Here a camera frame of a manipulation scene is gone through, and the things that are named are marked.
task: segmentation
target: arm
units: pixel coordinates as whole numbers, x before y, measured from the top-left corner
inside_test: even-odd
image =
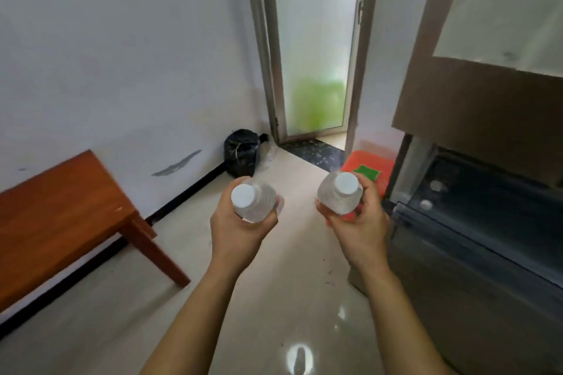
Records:
[[[342,220],[319,202],[317,209],[330,222],[344,255],[365,283],[385,373],[448,375],[446,364],[387,263],[389,218],[376,186],[365,176],[355,175],[364,195],[362,211],[354,222]]]
[[[245,178],[231,182],[221,195],[211,217],[211,263],[145,363],[142,375],[205,375],[209,371],[236,280],[278,223],[275,211],[254,224],[235,214],[231,192]]]

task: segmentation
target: plastic bag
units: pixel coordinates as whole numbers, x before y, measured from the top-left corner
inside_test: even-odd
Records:
[[[260,137],[248,129],[234,131],[225,140],[225,170],[235,178],[253,176],[260,161]]]

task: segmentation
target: white bottle cap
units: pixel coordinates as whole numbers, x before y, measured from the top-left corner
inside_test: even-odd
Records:
[[[239,184],[231,192],[231,201],[237,208],[248,208],[256,197],[254,187],[249,184]]]
[[[334,186],[339,193],[354,194],[360,187],[360,183],[353,173],[342,172],[334,179]]]

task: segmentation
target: metal door frame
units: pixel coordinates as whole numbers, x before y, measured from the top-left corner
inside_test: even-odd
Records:
[[[279,46],[276,0],[250,0],[258,53],[260,55],[262,78],[264,80],[264,92],[270,120],[270,130],[277,144],[348,131],[346,150],[347,154],[349,154],[348,142],[353,143],[354,132],[357,126],[357,110],[359,108],[359,99],[362,92],[362,82],[375,1],[376,0],[356,0],[355,26],[352,36],[350,65],[346,85],[343,126],[289,136],[287,134],[285,118],[282,59]]]

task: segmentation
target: white wall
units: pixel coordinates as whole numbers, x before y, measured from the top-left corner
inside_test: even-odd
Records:
[[[426,0],[377,0],[354,149],[394,157],[403,133],[391,128]]]
[[[248,0],[0,0],[0,190],[92,148],[152,214],[268,130],[252,27]]]

